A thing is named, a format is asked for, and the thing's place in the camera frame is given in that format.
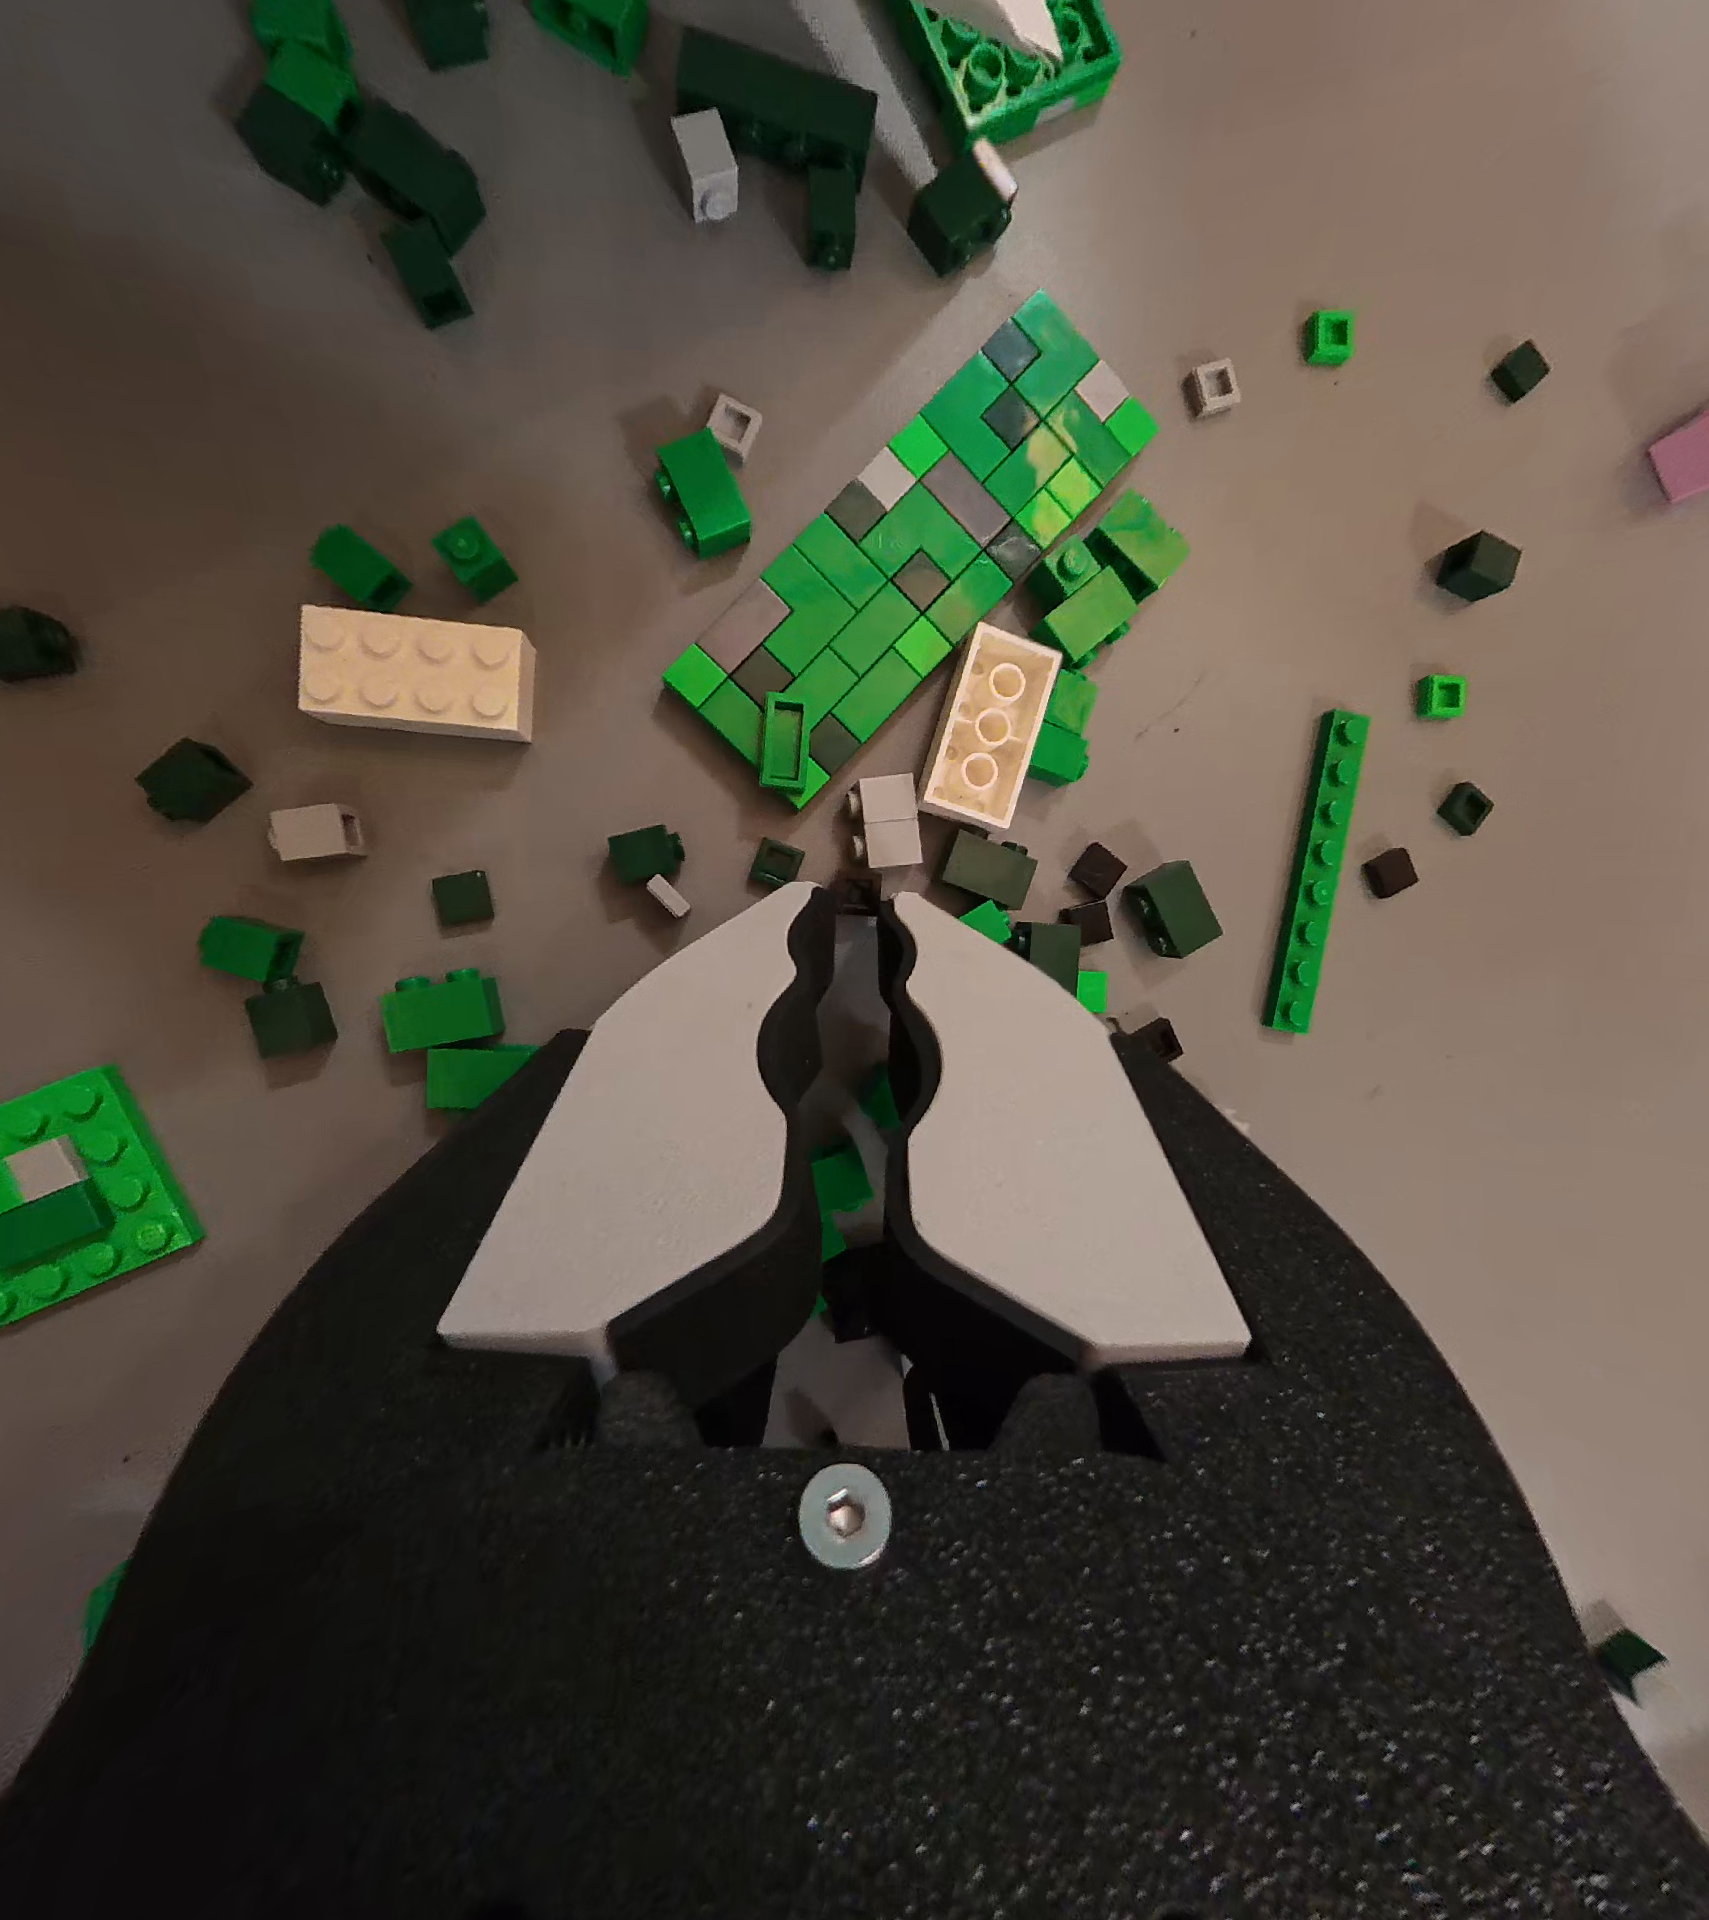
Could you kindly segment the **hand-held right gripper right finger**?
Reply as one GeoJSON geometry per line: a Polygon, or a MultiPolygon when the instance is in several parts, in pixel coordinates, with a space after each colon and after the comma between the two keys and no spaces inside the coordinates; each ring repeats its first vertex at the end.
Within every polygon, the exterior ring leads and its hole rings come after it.
{"type": "Polygon", "coordinates": [[[948,1447],[991,1447],[1037,1377],[1249,1357],[1144,1103],[1175,1081],[924,896],[895,896],[877,927],[898,1132],[873,1323],[948,1447]]]}

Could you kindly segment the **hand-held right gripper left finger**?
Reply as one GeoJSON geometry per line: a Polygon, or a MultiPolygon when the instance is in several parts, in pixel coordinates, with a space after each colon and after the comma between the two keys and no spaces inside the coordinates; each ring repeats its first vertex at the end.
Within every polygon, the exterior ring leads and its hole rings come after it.
{"type": "Polygon", "coordinates": [[[820,1069],[826,892],[787,882],[679,949],[584,1035],[435,1323],[458,1354],[673,1384],[761,1447],[818,1294],[798,1105],[820,1069]]]}

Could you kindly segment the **grey desk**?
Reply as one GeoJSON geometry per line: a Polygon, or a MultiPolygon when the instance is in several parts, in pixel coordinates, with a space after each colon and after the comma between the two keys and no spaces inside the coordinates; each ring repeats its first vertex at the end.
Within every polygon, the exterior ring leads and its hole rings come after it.
{"type": "Polygon", "coordinates": [[[476,967],[517,1038],[584,1024],[672,927],[605,892],[605,836],[686,839],[694,927],[765,832],[837,867],[841,792],[761,804],[659,673],[1046,286],[1159,416],[1134,484],[1192,559],[1099,670],[1094,763],[1023,804],[1037,899],[1103,839],[1188,859],[1225,927],[1125,932],[1116,1007],[1389,1275],[1488,1416],[1568,1588],[1668,1651],[1655,1741],[1709,1741],[1709,498],[1642,448],[1709,398],[1709,3],[1113,3],[1107,104],[1013,157],[981,273],[906,238],[902,104],[856,262],[811,273],[798,191],[744,170],[695,227],[664,150],[673,29],[818,61],[783,3],[659,3],[621,84],[494,3],[432,75],[343,3],[361,87],[462,154],[474,316],[424,330],[357,191],[267,182],[232,130],[236,3],[0,3],[0,607],[77,673],[0,682],[0,1100],[120,1064],[207,1228],[189,1258],[0,1337],[0,1788],[64,1694],[82,1597],[313,1251],[426,1140],[378,1000],[476,967]],[[1302,362],[1314,308],[1346,366],[1302,362]],[[1490,366],[1551,372],[1510,406],[1490,366]],[[1192,420],[1231,358],[1242,401],[1192,420]],[[763,415],[747,551],[695,559],[655,448],[726,391],[763,415]],[[479,516],[519,582],[474,605],[432,535],[479,516]],[[521,631],[532,741],[297,707],[310,564],[349,526],[399,617],[521,631]],[[1524,551],[1485,603],[1436,559],[1524,551]],[[1467,681],[1421,723],[1414,682],[1467,681]],[[1321,716],[1371,716],[1310,1033],[1261,1007],[1321,716]],[[170,825],[178,738],[253,781],[170,825]],[[1436,804],[1481,786],[1456,839],[1436,804]],[[274,809],[342,802],[363,859],[279,864],[274,809]],[[1403,846],[1418,886],[1371,899],[1403,846]],[[432,878],[494,918],[444,932],[432,878]],[[211,917],[306,932],[338,1042],[263,1060],[211,917]]]}

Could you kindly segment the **dull green brick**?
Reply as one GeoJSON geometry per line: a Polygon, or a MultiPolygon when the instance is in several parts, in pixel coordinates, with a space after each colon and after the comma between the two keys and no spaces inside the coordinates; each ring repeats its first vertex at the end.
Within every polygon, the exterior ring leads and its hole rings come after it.
{"type": "Polygon", "coordinates": [[[338,1042],[332,1006],[321,982],[282,976],[245,1000],[259,1057],[282,1060],[338,1042]]]}

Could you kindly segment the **grey small brick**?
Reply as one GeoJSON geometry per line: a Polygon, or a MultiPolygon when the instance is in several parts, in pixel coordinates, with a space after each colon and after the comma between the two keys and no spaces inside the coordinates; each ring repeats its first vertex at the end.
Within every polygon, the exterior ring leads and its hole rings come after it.
{"type": "Polygon", "coordinates": [[[695,226],[732,219],[741,202],[741,175],[720,111],[698,108],[673,114],[672,133],[695,226]]]}
{"type": "Polygon", "coordinates": [[[848,792],[851,846],[870,872],[924,860],[917,795],[909,775],[862,777],[848,792]]]}

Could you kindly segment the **long green plate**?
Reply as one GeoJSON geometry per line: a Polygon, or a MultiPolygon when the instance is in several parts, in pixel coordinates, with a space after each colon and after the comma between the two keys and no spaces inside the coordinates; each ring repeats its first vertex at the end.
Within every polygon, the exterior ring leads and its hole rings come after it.
{"type": "Polygon", "coordinates": [[[1303,1035],[1311,1026],[1368,735],[1365,714],[1328,707],[1321,716],[1261,1007],[1271,1033],[1303,1035]]]}

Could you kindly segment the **cream upturned brick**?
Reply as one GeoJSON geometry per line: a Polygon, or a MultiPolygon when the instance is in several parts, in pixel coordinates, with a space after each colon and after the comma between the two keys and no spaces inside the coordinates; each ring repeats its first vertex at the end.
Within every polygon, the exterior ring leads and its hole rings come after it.
{"type": "Polygon", "coordinates": [[[1010,829],[1056,677],[1055,648],[978,621],[948,682],[917,810],[987,832],[1010,829]]]}

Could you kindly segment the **light green brick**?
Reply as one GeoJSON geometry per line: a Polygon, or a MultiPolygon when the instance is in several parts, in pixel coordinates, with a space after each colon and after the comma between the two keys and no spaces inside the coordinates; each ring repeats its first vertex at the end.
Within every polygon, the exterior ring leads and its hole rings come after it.
{"type": "Polygon", "coordinates": [[[211,971],[272,985],[293,974],[302,942],[306,932],[286,925],[211,917],[196,936],[196,958],[211,971]]]}

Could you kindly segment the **white studded brick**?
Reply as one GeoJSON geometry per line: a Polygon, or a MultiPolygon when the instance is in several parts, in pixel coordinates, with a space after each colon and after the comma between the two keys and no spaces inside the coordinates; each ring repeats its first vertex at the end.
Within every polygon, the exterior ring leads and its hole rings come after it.
{"type": "Polygon", "coordinates": [[[299,610],[297,707],[332,728],[532,741],[536,649],[483,621],[299,610]]]}

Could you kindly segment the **green mosaic brick plate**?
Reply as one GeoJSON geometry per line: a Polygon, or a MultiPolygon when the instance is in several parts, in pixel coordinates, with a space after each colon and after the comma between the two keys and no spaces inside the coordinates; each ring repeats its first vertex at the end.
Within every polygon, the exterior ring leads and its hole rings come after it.
{"type": "Polygon", "coordinates": [[[806,718],[786,804],[883,734],[1157,435],[1153,415],[1031,293],[664,673],[751,775],[772,702],[806,718]]]}

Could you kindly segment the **green brick with grey top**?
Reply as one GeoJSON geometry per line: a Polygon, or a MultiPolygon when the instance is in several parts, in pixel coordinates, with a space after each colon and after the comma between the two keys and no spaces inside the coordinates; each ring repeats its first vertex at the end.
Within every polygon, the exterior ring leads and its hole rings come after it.
{"type": "Polygon", "coordinates": [[[748,544],[751,516],[737,470],[761,426],[757,409],[720,391],[698,431],[655,448],[655,490],[679,542],[695,559],[719,559],[748,544]]]}

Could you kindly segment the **large dark green brick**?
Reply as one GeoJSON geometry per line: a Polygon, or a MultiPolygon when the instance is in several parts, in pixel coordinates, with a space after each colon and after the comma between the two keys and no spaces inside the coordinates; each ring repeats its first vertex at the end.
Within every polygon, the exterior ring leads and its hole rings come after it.
{"type": "Polygon", "coordinates": [[[877,94],[701,29],[679,34],[673,114],[720,111],[737,154],[862,183],[877,94]]]}

